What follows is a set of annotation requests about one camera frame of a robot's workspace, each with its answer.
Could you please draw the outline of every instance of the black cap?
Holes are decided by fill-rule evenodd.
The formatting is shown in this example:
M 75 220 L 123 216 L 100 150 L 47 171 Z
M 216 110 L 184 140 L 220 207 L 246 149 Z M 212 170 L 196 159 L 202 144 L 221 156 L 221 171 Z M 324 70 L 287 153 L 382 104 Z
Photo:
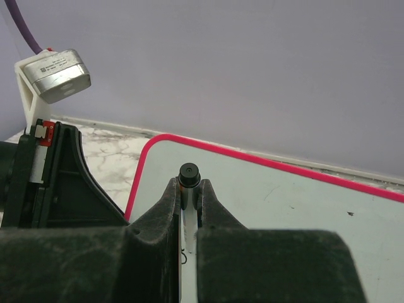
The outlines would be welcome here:
M 197 186 L 201 182 L 198 166 L 193 163 L 185 163 L 179 169 L 178 179 L 179 183 L 186 188 Z

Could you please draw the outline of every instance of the lavender wall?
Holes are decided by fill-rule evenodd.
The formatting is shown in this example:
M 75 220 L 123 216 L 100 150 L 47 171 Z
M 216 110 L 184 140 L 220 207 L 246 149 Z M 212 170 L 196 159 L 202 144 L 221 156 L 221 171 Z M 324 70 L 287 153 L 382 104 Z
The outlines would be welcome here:
M 59 114 L 404 177 L 404 1 L 18 3 L 92 72 Z
M 14 63 L 18 60 L 17 48 L 0 15 L 0 141 L 25 127 L 23 106 L 14 75 Z

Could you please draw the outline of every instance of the white bracket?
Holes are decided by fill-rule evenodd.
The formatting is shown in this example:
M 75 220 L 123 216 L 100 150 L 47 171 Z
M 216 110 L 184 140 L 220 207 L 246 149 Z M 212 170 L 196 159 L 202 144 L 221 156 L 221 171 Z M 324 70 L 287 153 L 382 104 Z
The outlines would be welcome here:
M 17 76 L 18 89 L 20 91 L 21 100 L 23 102 L 25 119 L 27 120 L 27 128 L 25 130 L 26 134 L 30 133 L 31 126 L 36 125 L 37 119 L 42 119 L 44 121 L 51 119 L 51 108 L 49 104 L 41 99 L 35 92 L 32 84 L 25 76 L 23 68 L 29 63 L 35 62 L 45 57 L 49 57 L 53 54 L 56 54 L 56 52 L 43 50 L 39 54 L 18 61 L 14 65 L 15 73 Z

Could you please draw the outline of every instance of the marker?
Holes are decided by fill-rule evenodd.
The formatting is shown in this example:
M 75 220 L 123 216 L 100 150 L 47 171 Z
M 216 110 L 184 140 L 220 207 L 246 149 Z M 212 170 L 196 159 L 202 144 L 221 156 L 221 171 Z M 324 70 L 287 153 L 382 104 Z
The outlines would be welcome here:
M 193 163 L 185 163 L 179 169 L 179 188 L 181 192 L 182 219 L 184 221 L 184 238 L 186 250 L 192 253 L 195 249 L 196 232 L 198 231 L 199 184 L 201 175 L 199 168 Z

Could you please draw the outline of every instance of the marble surface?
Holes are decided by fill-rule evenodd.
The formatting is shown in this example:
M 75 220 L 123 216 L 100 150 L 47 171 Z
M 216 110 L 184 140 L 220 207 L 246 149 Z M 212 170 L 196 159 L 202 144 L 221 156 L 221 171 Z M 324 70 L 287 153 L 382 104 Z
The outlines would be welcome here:
M 124 211 L 140 153 L 151 136 L 146 133 L 120 133 L 71 122 L 66 124 L 75 125 L 81 131 L 83 152 L 90 172 L 105 192 Z M 17 143 L 21 134 L 22 132 L 16 134 L 8 141 Z M 404 193 L 404 186 L 400 184 L 340 174 L 330 170 L 317 171 L 389 191 Z

